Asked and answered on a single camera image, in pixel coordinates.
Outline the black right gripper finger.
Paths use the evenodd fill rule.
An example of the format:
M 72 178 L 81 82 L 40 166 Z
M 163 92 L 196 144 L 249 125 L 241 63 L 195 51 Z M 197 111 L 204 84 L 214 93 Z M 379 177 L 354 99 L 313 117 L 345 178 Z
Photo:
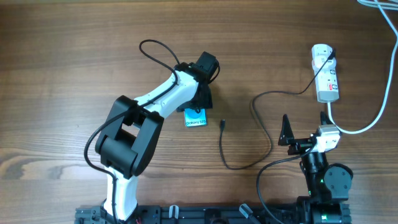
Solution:
M 320 122 L 321 122 L 321 125 L 332 124 L 332 122 L 330 121 L 328 115 L 324 111 L 320 112 Z
M 279 136 L 280 140 L 292 140 L 294 139 L 294 134 L 290 125 L 289 117 L 284 114 L 282 117 L 282 128 Z

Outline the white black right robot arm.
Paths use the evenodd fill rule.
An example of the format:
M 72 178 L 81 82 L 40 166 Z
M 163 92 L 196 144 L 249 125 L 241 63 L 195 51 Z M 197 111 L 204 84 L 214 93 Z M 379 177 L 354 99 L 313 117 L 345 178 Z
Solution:
M 295 138 L 288 116 L 282 118 L 278 145 L 288 146 L 290 156 L 299 156 L 300 168 L 305 176 L 308 195 L 296 201 L 297 223 L 352 222 L 349 190 L 353 171 L 340 163 L 329 164 L 327 152 L 335 149 L 341 137 L 340 130 L 324 113 L 320 113 L 321 125 L 308 138 Z

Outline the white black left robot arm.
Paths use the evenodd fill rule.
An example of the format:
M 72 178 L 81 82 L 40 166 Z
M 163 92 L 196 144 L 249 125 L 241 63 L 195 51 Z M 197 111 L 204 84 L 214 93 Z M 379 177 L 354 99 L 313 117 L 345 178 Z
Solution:
M 120 96 L 102 124 L 89 138 L 99 154 L 100 172 L 108 176 L 107 198 L 102 204 L 110 223 L 125 223 L 137 208 L 138 176 L 152 159 L 160 132 L 174 111 L 201 111 L 212 107 L 209 84 L 220 72 L 214 62 L 180 63 L 170 78 L 143 96 Z

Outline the blue screen smartphone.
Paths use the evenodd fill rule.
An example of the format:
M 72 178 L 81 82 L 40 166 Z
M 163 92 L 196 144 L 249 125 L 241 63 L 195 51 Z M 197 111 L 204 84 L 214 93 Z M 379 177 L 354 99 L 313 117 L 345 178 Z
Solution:
M 197 112 L 196 110 L 187 108 L 184 111 L 184 118 L 185 126 L 188 128 L 207 125 L 205 109 L 201 109 Z

